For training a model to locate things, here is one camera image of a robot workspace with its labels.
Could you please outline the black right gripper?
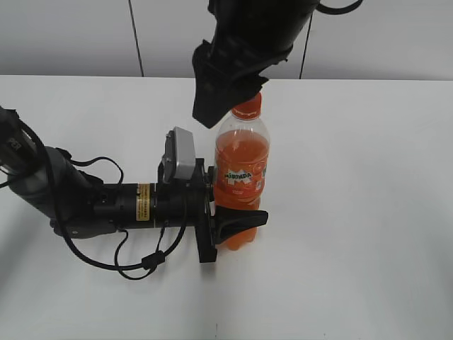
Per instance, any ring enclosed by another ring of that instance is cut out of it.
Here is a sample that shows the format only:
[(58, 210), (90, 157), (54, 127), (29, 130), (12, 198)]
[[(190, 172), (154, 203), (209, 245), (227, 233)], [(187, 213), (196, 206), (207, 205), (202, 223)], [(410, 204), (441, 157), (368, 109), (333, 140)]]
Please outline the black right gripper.
[(244, 40), (216, 35), (203, 40), (192, 58), (195, 73), (193, 117), (213, 128), (233, 107), (251, 100), (267, 78), (260, 73), (286, 60), (292, 48), (260, 51)]

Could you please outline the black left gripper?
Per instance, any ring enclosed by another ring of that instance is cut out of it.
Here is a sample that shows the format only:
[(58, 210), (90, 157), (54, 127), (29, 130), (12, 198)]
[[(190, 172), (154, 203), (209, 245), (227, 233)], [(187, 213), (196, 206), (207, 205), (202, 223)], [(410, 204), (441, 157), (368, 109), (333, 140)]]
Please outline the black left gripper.
[(159, 165), (154, 196), (154, 221), (157, 227), (180, 228), (175, 241), (164, 251), (164, 256), (176, 249), (186, 227), (194, 227), (199, 262), (214, 263), (217, 259), (214, 243), (221, 244), (241, 232), (267, 223), (267, 211), (235, 210), (217, 206), (213, 241), (210, 193), (210, 176), (205, 171), (203, 158), (195, 160), (195, 170), (189, 180), (172, 178), (169, 183), (165, 183), (164, 165)]

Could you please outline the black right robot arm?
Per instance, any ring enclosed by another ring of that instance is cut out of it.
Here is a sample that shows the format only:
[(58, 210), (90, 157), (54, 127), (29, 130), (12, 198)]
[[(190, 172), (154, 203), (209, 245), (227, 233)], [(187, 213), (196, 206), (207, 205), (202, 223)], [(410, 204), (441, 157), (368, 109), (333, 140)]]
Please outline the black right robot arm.
[(268, 78), (262, 71), (287, 59), (318, 1), (210, 1), (213, 38), (192, 58), (193, 117), (214, 127), (234, 106), (251, 100)]

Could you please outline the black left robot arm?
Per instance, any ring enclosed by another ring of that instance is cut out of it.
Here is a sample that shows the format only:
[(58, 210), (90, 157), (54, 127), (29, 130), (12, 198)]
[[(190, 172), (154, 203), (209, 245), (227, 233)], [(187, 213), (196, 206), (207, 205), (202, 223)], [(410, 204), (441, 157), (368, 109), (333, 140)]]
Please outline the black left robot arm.
[(218, 244), (268, 220), (262, 210), (211, 207), (213, 170), (180, 127), (167, 133), (157, 182), (104, 183), (68, 151), (46, 147), (15, 110), (2, 109), (1, 165), (6, 186), (47, 216), (67, 244), (121, 230), (193, 227), (199, 260), (211, 263)]

